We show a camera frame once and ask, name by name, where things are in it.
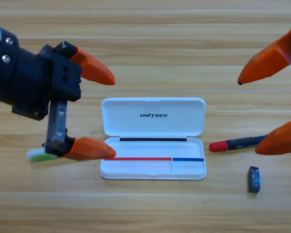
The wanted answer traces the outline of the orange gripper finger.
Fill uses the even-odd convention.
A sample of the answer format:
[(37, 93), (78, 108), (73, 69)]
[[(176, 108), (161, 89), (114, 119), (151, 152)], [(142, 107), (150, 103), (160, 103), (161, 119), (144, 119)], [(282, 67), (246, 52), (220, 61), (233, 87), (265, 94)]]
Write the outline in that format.
[(270, 132), (255, 148), (261, 155), (291, 153), (291, 121)]
[(83, 78), (103, 85), (115, 85), (115, 77), (112, 72), (103, 63), (79, 47), (70, 60), (81, 66)]
[(90, 138), (74, 138), (71, 149), (62, 155), (62, 158), (76, 161), (88, 161), (99, 159), (113, 159), (116, 151), (106, 143)]
[(238, 77), (238, 84), (242, 85), (271, 77), (290, 64), (291, 29), (249, 60)]

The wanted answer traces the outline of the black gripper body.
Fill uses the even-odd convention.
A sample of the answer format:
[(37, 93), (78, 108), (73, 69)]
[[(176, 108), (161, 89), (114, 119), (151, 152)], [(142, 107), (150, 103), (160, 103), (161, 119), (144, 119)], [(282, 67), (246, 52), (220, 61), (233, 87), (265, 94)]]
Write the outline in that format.
[(62, 156), (72, 148), (67, 136), (68, 101), (81, 97), (81, 66), (69, 60), (76, 47), (62, 42), (33, 54), (18, 45), (0, 46), (0, 102), (34, 120), (48, 116), (47, 153)]

